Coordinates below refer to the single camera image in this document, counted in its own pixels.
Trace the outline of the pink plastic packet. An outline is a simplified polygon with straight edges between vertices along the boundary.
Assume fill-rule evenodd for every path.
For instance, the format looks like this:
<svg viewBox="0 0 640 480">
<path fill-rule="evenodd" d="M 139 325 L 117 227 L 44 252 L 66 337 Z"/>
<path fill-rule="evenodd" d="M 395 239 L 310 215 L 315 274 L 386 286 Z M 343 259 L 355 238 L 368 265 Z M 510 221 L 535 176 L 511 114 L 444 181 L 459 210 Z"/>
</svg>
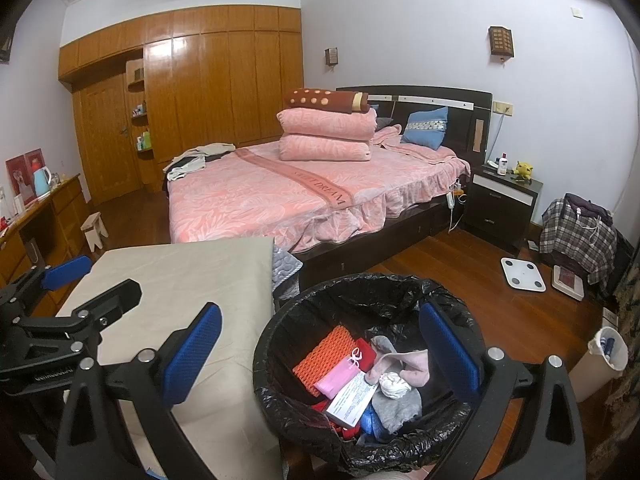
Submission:
<svg viewBox="0 0 640 480">
<path fill-rule="evenodd" d="M 314 383 L 322 396 L 333 400 L 351 380 L 360 372 L 358 361 L 353 356 L 346 356 L 332 370 Z"/>
</svg>

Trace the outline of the grey sock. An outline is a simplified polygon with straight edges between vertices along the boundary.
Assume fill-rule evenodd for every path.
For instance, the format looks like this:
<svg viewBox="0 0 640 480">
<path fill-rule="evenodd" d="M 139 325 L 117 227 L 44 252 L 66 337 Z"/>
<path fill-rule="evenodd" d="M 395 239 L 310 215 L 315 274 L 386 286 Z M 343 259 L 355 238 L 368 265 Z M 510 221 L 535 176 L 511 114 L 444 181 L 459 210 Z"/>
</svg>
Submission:
<svg viewBox="0 0 640 480">
<path fill-rule="evenodd" d="M 378 416 L 382 430 L 388 436 L 397 434 L 408 422 L 413 422 L 422 415 L 422 398 L 420 392 L 410 386 L 400 373 L 405 369 L 404 363 L 390 360 L 378 381 L 378 391 L 372 399 L 372 408 Z"/>
</svg>

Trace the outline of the orange foam mesh sleeve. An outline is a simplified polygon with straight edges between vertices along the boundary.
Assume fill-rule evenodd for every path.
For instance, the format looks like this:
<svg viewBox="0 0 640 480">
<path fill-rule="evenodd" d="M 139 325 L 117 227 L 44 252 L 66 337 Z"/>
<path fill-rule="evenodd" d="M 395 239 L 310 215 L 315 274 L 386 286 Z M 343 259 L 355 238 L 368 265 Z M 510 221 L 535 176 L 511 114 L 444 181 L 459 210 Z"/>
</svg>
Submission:
<svg viewBox="0 0 640 480">
<path fill-rule="evenodd" d="M 316 383 L 355 348 L 356 342 L 349 330 L 343 325 L 336 326 L 293 367 L 293 374 L 314 398 L 318 398 L 322 393 Z"/>
</svg>

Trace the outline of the white wrapper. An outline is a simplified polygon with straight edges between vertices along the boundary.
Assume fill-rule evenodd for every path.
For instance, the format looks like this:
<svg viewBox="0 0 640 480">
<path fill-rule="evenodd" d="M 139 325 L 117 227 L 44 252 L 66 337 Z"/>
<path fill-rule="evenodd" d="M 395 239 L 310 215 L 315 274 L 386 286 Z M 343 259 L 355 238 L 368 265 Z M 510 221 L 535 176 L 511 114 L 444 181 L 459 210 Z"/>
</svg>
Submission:
<svg viewBox="0 0 640 480">
<path fill-rule="evenodd" d="M 397 372 L 383 373 L 378 380 L 378 386 L 380 387 L 382 395 L 390 400 L 399 400 L 412 389 L 408 382 Z"/>
</svg>

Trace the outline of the white blue medicine box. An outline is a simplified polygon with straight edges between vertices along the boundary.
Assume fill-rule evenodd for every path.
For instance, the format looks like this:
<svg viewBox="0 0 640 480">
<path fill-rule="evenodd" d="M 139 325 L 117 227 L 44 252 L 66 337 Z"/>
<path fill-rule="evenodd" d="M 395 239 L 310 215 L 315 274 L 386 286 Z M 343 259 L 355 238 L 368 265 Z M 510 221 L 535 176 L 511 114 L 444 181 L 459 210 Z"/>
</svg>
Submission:
<svg viewBox="0 0 640 480">
<path fill-rule="evenodd" d="M 378 385 L 369 384 L 366 374 L 359 372 L 334 396 L 326 408 L 326 416 L 338 426 L 355 428 L 377 391 Z"/>
</svg>

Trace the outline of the blue plastic wrapper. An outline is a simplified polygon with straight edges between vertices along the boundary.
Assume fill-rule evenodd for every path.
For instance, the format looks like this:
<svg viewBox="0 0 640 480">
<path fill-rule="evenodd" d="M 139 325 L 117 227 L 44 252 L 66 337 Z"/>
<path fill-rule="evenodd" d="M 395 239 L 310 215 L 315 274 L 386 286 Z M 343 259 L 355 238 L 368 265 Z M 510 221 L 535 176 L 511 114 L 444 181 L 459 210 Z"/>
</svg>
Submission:
<svg viewBox="0 0 640 480">
<path fill-rule="evenodd" d="M 369 404 L 360 418 L 360 429 L 363 434 L 378 443 L 390 440 L 390 433 L 385 429 L 372 404 Z"/>
</svg>

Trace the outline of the pink sock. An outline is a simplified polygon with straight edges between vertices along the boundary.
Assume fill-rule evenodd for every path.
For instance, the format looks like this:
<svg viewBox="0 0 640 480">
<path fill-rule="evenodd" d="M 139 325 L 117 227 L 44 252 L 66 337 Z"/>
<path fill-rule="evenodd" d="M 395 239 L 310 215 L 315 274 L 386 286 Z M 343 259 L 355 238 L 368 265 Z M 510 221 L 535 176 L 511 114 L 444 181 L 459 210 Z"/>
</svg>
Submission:
<svg viewBox="0 0 640 480">
<path fill-rule="evenodd" d="M 395 364 L 401 365 L 401 370 L 398 372 L 399 377 L 413 388 L 424 387 L 431 378 L 426 349 L 383 354 L 381 359 L 375 363 L 374 370 L 383 374 Z"/>
</svg>

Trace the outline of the red cloth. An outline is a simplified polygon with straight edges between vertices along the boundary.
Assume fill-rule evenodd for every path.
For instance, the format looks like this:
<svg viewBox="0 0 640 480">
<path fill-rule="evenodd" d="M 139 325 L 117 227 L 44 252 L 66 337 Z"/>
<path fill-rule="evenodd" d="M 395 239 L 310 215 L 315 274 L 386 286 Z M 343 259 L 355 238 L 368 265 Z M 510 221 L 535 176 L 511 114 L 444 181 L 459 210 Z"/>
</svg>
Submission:
<svg viewBox="0 0 640 480">
<path fill-rule="evenodd" d="M 368 344 L 367 341 L 365 341 L 364 339 L 359 338 L 359 339 L 356 339 L 355 342 L 356 342 L 356 348 L 352 350 L 352 354 L 350 356 L 353 356 L 358 361 L 360 372 L 367 374 L 367 372 L 372 368 L 374 364 L 375 352 L 373 351 L 370 344 Z M 324 414 L 326 414 L 326 408 L 331 403 L 331 401 L 332 400 L 328 398 L 326 398 L 326 400 L 324 401 L 324 404 L 321 408 L 321 411 Z M 344 440 L 350 440 L 356 437 L 356 435 L 359 434 L 359 431 L 360 431 L 360 422 L 358 422 L 358 425 L 352 429 L 347 429 L 347 428 L 338 426 L 335 422 L 332 422 L 332 425 L 335 427 L 335 431 Z"/>
</svg>

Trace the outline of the black-lined trash bin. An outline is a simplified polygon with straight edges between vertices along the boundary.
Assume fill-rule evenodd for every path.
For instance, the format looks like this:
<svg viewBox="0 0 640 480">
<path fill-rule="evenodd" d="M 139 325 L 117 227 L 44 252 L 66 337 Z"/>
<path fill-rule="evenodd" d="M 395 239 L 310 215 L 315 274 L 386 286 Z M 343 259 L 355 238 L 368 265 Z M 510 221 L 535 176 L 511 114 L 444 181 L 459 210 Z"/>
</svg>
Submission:
<svg viewBox="0 0 640 480">
<path fill-rule="evenodd" d="M 428 354 L 431 378 L 416 388 L 422 415 L 378 443 L 362 433 L 344 440 L 321 411 L 326 398 L 314 398 L 293 374 L 322 339 L 343 325 L 354 340 L 375 352 L 367 382 L 390 352 L 428 351 L 419 327 L 422 304 L 435 301 L 454 326 L 472 339 L 475 352 L 486 349 L 480 324 L 465 302 L 429 278 L 360 273 L 325 281 L 300 292 L 277 310 L 259 336 L 254 352 L 253 386 L 268 426 L 283 440 L 353 477 L 375 472 L 409 472 L 436 463 L 469 417 L 469 404 L 456 398 L 446 377 Z"/>
</svg>

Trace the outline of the wooden sideboard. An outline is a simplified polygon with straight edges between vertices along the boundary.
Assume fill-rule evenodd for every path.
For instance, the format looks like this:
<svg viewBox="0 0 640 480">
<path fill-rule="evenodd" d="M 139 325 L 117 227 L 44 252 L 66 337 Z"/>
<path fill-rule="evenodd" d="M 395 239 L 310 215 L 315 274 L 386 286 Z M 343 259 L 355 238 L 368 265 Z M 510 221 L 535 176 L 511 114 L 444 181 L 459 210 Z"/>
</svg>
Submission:
<svg viewBox="0 0 640 480">
<path fill-rule="evenodd" d="M 1 237 L 1 286 L 19 278 L 31 266 L 58 266 L 90 255 L 81 231 L 89 214 L 78 176 L 29 207 Z"/>
</svg>

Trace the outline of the small white stool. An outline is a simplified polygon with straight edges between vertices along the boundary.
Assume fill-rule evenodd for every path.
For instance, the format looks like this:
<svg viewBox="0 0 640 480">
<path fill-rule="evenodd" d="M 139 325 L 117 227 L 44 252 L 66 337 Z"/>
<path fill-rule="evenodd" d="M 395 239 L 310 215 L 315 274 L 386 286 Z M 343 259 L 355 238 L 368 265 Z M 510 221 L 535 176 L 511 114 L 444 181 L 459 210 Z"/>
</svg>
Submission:
<svg viewBox="0 0 640 480">
<path fill-rule="evenodd" d="M 103 222 L 102 214 L 99 211 L 89 214 L 80 229 L 85 234 L 89 249 L 92 252 L 97 249 L 102 250 L 104 248 L 104 238 L 110 237 Z"/>
</svg>

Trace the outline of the light blue kettle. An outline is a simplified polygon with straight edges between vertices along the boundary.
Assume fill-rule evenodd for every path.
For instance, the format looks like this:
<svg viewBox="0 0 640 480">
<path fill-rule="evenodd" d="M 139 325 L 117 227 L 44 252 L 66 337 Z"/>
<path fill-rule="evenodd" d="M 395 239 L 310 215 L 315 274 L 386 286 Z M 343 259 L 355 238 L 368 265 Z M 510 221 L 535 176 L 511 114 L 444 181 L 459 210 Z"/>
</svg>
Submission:
<svg viewBox="0 0 640 480">
<path fill-rule="evenodd" d="M 40 162 L 39 158 L 32 159 L 32 178 L 34 179 L 35 193 L 38 198 L 50 193 L 52 174 L 48 167 Z"/>
</svg>

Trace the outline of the small white waste bin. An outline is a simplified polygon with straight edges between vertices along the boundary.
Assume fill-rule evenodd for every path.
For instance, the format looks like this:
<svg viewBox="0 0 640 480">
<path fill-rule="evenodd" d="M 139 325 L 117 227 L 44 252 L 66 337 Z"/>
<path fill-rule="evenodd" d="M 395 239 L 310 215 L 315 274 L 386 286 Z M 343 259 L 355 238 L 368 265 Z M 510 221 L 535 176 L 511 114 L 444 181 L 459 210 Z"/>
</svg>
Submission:
<svg viewBox="0 0 640 480">
<path fill-rule="evenodd" d="M 584 402 L 611 380 L 622 376 L 627 364 L 628 347 L 623 337 L 610 326 L 600 328 L 570 371 L 576 401 Z"/>
</svg>

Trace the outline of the white bathroom scale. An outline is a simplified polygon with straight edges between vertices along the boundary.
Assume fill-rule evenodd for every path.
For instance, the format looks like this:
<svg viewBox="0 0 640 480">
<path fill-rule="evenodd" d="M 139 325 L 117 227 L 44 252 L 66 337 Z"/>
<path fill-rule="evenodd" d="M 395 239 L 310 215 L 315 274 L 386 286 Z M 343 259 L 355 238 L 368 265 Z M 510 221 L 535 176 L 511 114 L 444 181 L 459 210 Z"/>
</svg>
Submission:
<svg viewBox="0 0 640 480">
<path fill-rule="evenodd" d="M 544 284 L 544 279 L 535 263 L 521 259 L 502 258 L 500 264 L 506 278 L 506 284 L 510 287 L 526 292 L 546 291 L 546 284 Z"/>
</svg>

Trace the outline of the clothes pile on bed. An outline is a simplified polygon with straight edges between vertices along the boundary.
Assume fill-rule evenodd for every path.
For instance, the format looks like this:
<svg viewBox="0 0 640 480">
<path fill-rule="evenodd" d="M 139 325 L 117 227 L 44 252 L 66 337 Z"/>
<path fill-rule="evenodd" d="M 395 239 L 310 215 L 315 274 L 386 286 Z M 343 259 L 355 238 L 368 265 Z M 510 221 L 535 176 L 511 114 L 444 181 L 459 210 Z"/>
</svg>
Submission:
<svg viewBox="0 0 640 480">
<path fill-rule="evenodd" d="M 235 145 L 232 143 L 211 143 L 189 148 L 176 156 L 163 169 L 163 173 L 169 182 L 179 180 L 187 174 L 203 169 L 208 162 L 220 159 L 234 150 Z"/>
</svg>

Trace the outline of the pink covered bed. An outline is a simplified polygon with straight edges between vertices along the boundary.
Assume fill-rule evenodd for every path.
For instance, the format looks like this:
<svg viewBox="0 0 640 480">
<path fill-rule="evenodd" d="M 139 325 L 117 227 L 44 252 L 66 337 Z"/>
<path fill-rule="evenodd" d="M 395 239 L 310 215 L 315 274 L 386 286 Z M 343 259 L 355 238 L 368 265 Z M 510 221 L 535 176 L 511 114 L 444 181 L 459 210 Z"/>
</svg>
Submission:
<svg viewBox="0 0 640 480">
<path fill-rule="evenodd" d="M 473 167 L 441 145 L 402 143 L 376 118 L 367 162 L 288 162 L 279 141 L 236 148 L 166 180 L 174 243 L 269 237 L 303 263 L 306 278 L 376 266 L 454 224 L 454 200 Z"/>
</svg>

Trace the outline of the plaid bag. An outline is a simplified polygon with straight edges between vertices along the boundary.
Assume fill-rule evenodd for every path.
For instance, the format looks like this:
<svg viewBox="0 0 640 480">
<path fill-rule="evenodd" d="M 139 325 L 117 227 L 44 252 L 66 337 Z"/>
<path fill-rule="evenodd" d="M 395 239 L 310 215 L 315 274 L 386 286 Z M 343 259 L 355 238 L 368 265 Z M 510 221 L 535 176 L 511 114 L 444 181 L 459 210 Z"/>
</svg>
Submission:
<svg viewBox="0 0 640 480">
<path fill-rule="evenodd" d="M 579 266 L 590 285 L 605 284 L 614 270 L 617 239 L 607 209 L 566 193 L 542 214 L 538 248 L 541 255 L 561 255 Z"/>
</svg>

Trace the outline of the lower pink pillow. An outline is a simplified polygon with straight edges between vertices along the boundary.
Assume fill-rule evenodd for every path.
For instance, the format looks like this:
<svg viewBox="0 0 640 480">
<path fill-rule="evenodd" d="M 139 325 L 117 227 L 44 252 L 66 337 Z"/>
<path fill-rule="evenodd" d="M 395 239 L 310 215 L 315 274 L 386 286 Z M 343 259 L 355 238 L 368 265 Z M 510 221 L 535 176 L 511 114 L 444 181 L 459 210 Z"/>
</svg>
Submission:
<svg viewBox="0 0 640 480">
<path fill-rule="evenodd" d="M 368 142 L 286 134 L 279 141 L 280 159 L 294 162 L 367 162 L 371 159 Z"/>
</svg>

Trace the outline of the pink pillow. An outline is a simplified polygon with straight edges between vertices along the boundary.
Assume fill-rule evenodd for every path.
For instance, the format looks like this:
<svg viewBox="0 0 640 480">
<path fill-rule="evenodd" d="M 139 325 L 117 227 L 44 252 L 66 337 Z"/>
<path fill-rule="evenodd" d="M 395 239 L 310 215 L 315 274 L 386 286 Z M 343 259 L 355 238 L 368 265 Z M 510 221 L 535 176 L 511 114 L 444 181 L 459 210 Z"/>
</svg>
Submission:
<svg viewBox="0 0 640 480">
<path fill-rule="evenodd" d="M 285 134 L 369 141 L 375 133 L 378 116 L 375 110 L 346 114 L 299 107 L 281 110 L 277 118 Z"/>
<path fill-rule="evenodd" d="M 294 162 L 367 162 L 371 159 L 368 142 L 286 134 L 279 141 L 280 159 Z"/>
</svg>

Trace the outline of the black nightstand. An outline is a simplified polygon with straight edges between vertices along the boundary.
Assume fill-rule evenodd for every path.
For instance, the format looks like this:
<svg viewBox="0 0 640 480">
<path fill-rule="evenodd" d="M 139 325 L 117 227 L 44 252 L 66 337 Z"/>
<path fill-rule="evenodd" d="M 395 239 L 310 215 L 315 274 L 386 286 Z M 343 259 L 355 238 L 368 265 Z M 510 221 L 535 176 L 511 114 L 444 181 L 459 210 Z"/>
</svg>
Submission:
<svg viewBox="0 0 640 480">
<path fill-rule="evenodd" d="M 466 188 L 463 227 L 516 256 L 532 223 L 544 185 L 513 174 L 500 176 L 488 165 L 473 168 Z"/>
</svg>

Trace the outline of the wooden wardrobe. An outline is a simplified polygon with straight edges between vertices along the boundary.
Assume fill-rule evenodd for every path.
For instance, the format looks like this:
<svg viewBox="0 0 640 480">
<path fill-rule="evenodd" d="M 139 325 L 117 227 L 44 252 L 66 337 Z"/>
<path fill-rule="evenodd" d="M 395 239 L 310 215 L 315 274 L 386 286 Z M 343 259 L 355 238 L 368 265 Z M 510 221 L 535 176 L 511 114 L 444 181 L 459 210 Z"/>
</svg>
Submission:
<svg viewBox="0 0 640 480">
<path fill-rule="evenodd" d="M 188 148 L 276 140 L 285 95 L 304 82 L 302 12 L 197 6 L 121 22 L 64 44 L 92 200 L 156 188 Z"/>
</svg>

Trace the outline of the yellow plush toy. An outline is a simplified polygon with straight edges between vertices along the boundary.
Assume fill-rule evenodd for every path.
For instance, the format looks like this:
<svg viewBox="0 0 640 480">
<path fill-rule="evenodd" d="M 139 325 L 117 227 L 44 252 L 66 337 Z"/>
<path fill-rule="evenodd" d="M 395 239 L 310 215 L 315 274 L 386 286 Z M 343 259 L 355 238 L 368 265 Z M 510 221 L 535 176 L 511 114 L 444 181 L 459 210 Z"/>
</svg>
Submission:
<svg viewBox="0 0 640 480">
<path fill-rule="evenodd" d="M 512 172 L 518 180 L 530 182 L 533 177 L 533 166 L 528 162 L 517 162 Z"/>
</svg>

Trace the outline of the white lotion bottle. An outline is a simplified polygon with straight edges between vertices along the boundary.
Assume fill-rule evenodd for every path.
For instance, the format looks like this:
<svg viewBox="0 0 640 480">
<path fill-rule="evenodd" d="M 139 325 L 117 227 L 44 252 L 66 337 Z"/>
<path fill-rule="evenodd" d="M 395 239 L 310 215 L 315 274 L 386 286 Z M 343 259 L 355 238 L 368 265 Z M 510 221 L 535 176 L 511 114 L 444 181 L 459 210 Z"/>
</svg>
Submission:
<svg viewBox="0 0 640 480">
<path fill-rule="evenodd" d="M 506 153 L 503 153 L 498 159 L 497 174 L 499 176 L 505 176 L 508 173 L 508 159 Z"/>
</svg>

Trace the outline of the upper pink pillow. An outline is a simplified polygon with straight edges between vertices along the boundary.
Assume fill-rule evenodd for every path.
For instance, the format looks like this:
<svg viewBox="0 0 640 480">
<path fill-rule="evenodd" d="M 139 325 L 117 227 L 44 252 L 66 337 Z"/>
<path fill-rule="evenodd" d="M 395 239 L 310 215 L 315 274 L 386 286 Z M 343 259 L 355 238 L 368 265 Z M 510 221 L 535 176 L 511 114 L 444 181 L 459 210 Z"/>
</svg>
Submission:
<svg viewBox="0 0 640 480">
<path fill-rule="evenodd" d="M 281 110 L 277 118 L 285 134 L 369 141 L 375 133 L 378 116 L 375 110 L 346 114 L 299 107 Z"/>
</svg>

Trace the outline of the brown dotted bolster pillow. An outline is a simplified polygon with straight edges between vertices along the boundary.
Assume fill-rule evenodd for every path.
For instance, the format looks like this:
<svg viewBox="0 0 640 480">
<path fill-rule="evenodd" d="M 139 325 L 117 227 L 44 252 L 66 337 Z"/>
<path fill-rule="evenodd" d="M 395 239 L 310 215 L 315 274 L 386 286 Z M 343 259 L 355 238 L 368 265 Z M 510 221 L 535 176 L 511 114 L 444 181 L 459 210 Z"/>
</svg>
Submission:
<svg viewBox="0 0 640 480">
<path fill-rule="evenodd" d="M 288 92 L 284 104 L 343 114 L 366 114 L 370 110 L 367 92 L 348 90 L 298 88 Z"/>
</svg>

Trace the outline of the blue cushion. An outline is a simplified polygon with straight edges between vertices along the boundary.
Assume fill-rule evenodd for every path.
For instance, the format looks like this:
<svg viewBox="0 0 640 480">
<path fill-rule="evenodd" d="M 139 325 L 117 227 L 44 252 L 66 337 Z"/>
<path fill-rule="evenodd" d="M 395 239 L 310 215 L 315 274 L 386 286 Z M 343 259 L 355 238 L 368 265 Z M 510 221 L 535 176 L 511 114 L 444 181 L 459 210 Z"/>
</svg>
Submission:
<svg viewBox="0 0 640 480">
<path fill-rule="evenodd" d="M 409 115 L 401 142 L 438 150 L 444 142 L 448 127 L 448 108 L 421 110 Z"/>
</svg>

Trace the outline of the black bed headboard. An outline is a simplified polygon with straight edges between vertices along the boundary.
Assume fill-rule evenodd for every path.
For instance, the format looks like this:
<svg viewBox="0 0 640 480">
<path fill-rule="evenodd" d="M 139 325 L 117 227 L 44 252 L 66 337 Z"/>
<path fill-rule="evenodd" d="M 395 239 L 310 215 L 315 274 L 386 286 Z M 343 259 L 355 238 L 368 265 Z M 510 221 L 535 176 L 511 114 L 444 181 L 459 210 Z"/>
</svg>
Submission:
<svg viewBox="0 0 640 480">
<path fill-rule="evenodd" d="M 402 130 L 413 122 L 446 119 L 442 145 L 472 167 L 486 160 L 492 112 L 489 92 L 411 84 L 366 84 L 338 90 L 367 93 L 378 116 L 393 118 Z"/>
</svg>

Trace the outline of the red photo frame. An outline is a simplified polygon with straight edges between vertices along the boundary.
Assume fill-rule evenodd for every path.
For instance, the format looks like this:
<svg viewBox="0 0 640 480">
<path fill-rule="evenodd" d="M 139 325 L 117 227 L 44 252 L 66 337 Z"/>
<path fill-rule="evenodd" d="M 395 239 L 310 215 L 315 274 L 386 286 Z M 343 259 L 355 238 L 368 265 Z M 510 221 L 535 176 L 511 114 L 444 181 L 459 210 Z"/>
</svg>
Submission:
<svg viewBox="0 0 640 480">
<path fill-rule="evenodd" d="M 21 196 L 26 206 L 37 199 L 34 185 L 34 174 L 37 169 L 46 166 L 40 148 L 6 160 L 6 172 L 12 186 L 13 194 Z"/>
</svg>

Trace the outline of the framed wall picture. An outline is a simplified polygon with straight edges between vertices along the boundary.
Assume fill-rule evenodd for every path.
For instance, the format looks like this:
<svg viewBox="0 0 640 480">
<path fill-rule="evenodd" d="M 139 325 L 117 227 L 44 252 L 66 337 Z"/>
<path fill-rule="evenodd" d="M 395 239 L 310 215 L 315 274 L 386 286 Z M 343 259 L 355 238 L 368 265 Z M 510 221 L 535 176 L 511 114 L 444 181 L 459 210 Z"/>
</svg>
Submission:
<svg viewBox="0 0 640 480">
<path fill-rule="evenodd" d="M 0 63 L 9 64 L 11 51 L 13 46 L 15 28 L 11 28 L 4 36 L 1 37 L 0 44 Z"/>
</svg>

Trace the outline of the left wall lamp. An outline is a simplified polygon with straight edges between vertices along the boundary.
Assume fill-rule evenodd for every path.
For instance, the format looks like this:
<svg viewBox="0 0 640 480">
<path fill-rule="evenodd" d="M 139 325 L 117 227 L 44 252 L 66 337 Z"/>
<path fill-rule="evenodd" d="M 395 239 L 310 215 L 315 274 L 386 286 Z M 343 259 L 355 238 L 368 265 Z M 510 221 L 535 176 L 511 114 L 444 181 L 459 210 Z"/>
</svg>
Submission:
<svg viewBox="0 0 640 480">
<path fill-rule="evenodd" d="M 338 62 L 340 62 L 340 60 L 338 59 L 338 49 L 327 48 L 326 50 L 324 50 L 324 59 L 326 60 L 326 66 L 337 66 Z"/>
</svg>

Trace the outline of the wall lamp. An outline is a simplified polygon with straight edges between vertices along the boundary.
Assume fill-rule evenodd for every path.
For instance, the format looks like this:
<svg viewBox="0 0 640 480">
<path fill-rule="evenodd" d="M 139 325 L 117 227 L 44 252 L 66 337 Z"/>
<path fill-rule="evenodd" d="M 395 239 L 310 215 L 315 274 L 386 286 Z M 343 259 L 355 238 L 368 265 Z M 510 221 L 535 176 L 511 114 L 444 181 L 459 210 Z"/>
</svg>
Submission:
<svg viewBox="0 0 640 480">
<path fill-rule="evenodd" d="M 326 50 L 324 50 L 324 59 L 326 60 L 326 66 L 337 66 L 338 62 L 340 62 L 340 60 L 338 59 L 338 49 L 327 48 Z"/>
<path fill-rule="evenodd" d="M 490 55 L 506 62 L 514 58 L 514 43 L 512 30 L 503 26 L 490 26 L 488 28 Z"/>
</svg>

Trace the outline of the right wall lamp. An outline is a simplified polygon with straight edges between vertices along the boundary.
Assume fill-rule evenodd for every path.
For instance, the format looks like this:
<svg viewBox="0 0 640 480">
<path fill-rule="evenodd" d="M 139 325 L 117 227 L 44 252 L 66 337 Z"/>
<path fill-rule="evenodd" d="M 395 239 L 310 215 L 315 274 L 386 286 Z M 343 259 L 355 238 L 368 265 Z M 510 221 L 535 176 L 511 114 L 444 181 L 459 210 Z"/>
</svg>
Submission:
<svg viewBox="0 0 640 480">
<path fill-rule="evenodd" d="M 488 28 L 490 55 L 506 62 L 514 58 L 514 43 L 512 30 L 503 26 L 490 26 Z"/>
</svg>

